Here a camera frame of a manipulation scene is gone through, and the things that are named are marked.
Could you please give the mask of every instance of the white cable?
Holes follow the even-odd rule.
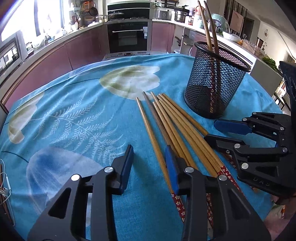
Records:
[[[4,196],[6,198],[3,202],[1,202],[1,204],[7,201],[8,205],[9,205],[9,209],[10,209],[10,215],[11,215],[11,218],[12,218],[12,221],[13,221],[13,226],[14,226],[15,225],[15,216],[13,214],[12,206],[11,206],[10,201],[9,201],[9,197],[12,194],[11,186],[10,186],[10,183],[9,183],[9,180],[8,180],[8,176],[6,174],[5,163],[1,158],[0,158],[0,161],[2,161],[2,164],[3,164],[3,169],[2,169],[2,172],[0,173],[0,175],[3,174],[2,184],[0,186],[0,195]],[[4,179],[6,179],[6,181],[7,181],[8,193],[6,193],[4,190],[2,190],[2,187],[3,187],[3,184],[4,184]]]

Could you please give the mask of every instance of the window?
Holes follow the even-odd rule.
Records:
[[[21,30],[25,43],[36,37],[34,21],[34,0],[24,0],[7,22],[1,34],[2,41]]]
[[[1,33],[2,41],[18,30],[22,31],[26,44],[36,39],[34,3],[37,3],[38,7],[38,11],[36,12],[38,25],[36,26],[39,26],[41,38],[46,34],[53,37],[60,32],[62,26],[61,20],[64,21],[62,16],[66,11],[68,12],[65,17],[69,17],[69,6],[61,10],[62,3],[64,5],[66,3],[65,0],[23,0]]]
[[[37,3],[40,33],[55,36],[61,30],[60,0],[37,0]]]

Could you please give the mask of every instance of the microwave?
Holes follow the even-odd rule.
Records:
[[[28,52],[22,31],[17,31],[4,41],[0,36],[0,83],[27,57]]]

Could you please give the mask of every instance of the bowl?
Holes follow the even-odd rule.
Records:
[[[236,36],[233,36],[233,35],[231,35],[231,34],[229,34],[229,33],[227,33],[227,32],[224,32],[224,31],[223,31],[223,37],[224,37],[225,39],[227,39],[227,40],[229,40],[229,41],[232,41],[232,42],[235,42],[235,43],[238,43],[239,41],[241,41],[241,39],[238,38],[237,35],[236,35]]]

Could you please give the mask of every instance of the oven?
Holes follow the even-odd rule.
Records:
[[[112,21],[107,29],[110,50],[107,58],[150,54],[152,20]]]

